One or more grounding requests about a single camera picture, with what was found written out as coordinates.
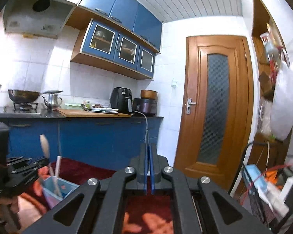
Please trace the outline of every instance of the glass cabinet door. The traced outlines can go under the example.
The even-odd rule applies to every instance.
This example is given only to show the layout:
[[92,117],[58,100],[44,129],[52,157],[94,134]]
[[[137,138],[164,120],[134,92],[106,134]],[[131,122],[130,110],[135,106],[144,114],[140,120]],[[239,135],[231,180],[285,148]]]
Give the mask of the glass cabinet door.
[[118,32],[92,21],[82,51],[113,60]]
[[119,34],[114,61],[130,68],[137,68],[139,44]]
[[155,55],[151,51],[140,46],[137,70],[143,74],[153,77],[154,59]]

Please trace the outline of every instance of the countertop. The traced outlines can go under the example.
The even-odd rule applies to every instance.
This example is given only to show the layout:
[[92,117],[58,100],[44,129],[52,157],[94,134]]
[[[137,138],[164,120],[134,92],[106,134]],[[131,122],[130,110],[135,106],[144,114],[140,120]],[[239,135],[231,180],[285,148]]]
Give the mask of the countertop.
[[[134,114],[129,119],[133,119],[133,118],[143,118],[143,116],[140,114]],[[160,117],[160,116],[148,117],[148,119],[154,119],[154,118],[163,118],[163,117]],[[45,108],[38,108],[37,111],[35,110],[21,111],[21,110],[14,110],[14,108],[6,108],[6,110],[4,110],[3,108],[0,108],[0,122],[4,121],[5,119],[93,119],[93,117],[67,118],[57,111],[49,111]]]

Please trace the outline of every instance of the metal kettle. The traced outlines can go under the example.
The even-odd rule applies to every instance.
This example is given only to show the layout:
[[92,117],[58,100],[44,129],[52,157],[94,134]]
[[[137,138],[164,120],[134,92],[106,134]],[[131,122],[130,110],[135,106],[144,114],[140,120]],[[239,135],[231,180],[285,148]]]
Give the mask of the metal kettle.
[[48,94],[47,99],[44,96],[42,96],[48,110],[56,109],[63,102],[63,99],[61,97],[58,97],[57,95],[57,93],[60,93],[60,92],[63,92],[63,91],[51,90],[51,91],[46,91],[43,93],[43,94]]

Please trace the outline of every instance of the door glass panel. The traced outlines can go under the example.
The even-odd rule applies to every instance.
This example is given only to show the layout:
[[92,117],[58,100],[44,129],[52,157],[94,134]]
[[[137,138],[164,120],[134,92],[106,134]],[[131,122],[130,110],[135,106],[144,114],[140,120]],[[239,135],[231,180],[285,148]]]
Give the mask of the door glass panel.
[[121,50],[119,52],[119,58],[128,62],[135,63],[137,45],[126,38],[121,40]]
[[143,49],[142,58],[141,58],[141,68],[144,68],[147,71],[152,72],[152,65],[153,65],[153,55]]
[[198,162],[217,164],[225,134],[229,102],[228,57],[209,54],[206,114]]
[[90,47],[110,54],[114,35],[115,32],[112,32],[102,26],[96,25]]

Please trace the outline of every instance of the range hood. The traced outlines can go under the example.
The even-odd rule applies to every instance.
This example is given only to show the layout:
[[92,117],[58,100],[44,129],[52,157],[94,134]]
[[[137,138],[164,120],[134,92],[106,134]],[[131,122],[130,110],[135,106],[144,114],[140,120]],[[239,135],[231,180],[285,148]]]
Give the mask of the range hood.
[[56,38],[79,0],[9,0],[3,11],[6,33]]

